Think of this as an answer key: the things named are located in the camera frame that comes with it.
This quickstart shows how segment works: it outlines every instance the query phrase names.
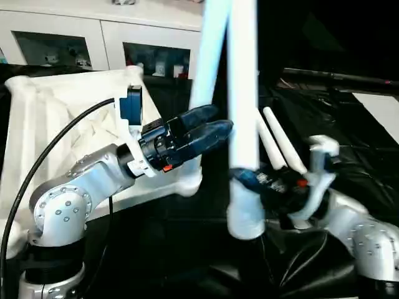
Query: white cylinder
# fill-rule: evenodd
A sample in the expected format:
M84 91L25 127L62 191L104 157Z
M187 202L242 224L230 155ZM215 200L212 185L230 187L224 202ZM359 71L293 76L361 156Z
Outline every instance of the white cylinder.
M266 107L265 109L263 109L263 114L266 117L267 123L269 124L288 165L298 173L307 173L306 167L304 166L297 151L295 150L291 141L289 141L286 132L284 132L284 130L282 129L279 121L277 120L270 107Z
M267 156L270 159L270 163L272 164L273 169L281 169L283 166L287 166L284 157L282 156L279 147L276 145L276 142L273 139L273 136L270 134L269 129L264 122L261 113L258 109L255 111L256 114L256 123L257 130L259 135L261 136L261 140L263 146L267 152Z
M212 103L230 8L231 0L209 0L205 2L201 45L191 89L189 109Z
M257 169L259 142L257 109L257 13L256 0L233 0L228 23L229 118L234 122L229 145L229 167ZM239 182L230 183L228 229L242 240L264 232L264 211L258 194Z

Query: cabinet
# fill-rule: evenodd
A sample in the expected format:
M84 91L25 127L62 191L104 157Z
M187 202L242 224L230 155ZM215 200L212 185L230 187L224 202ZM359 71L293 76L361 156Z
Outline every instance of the cabinet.
M140 0L0 0L0 62L122 69L193 78L202 4Z
M0 11L0 49L9 64L108 70L100 21Z
M200 32L102 21L110 69L141 65L145 75L193 78Z

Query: black surface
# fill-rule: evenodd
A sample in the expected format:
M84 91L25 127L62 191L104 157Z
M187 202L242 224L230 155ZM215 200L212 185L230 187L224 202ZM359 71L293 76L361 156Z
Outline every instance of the black surface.
M30 283L46 285L78 274L82 268L85 241L60 247L28 246L23 268Z
M0 65L3 79L13 74L35 76L70 71L76 72ZM190 81L145 78L145 84L164 119L187 109ZM4 86L0 90L4 146L9 95ZM323 133L337 139L343 163L334 188L357 198L379 219L399 224L399 178L395 172L398 145L352 95L270 90L262 86L259 90L261 106L272 107L305 164L309 160L305 142L308 136ZM219 76L214 103L219 106L219 117L225 118L223 76ZM264 150L261 159L267 162ZM297 235L282 233L269 225L262 238L250 243L233 239L226 225L227 146L204 155L202 167L203 182L194 196L170 195L115 214L110 253L105 257L92 298L237 298L250 294L241 289L237 280L209 269L214 264L241 266L244 280L251 287L264 290L267 298L356 294L352 259L342 244L324 232ZM88 275L101 256L107 225L106 217L87 225Z

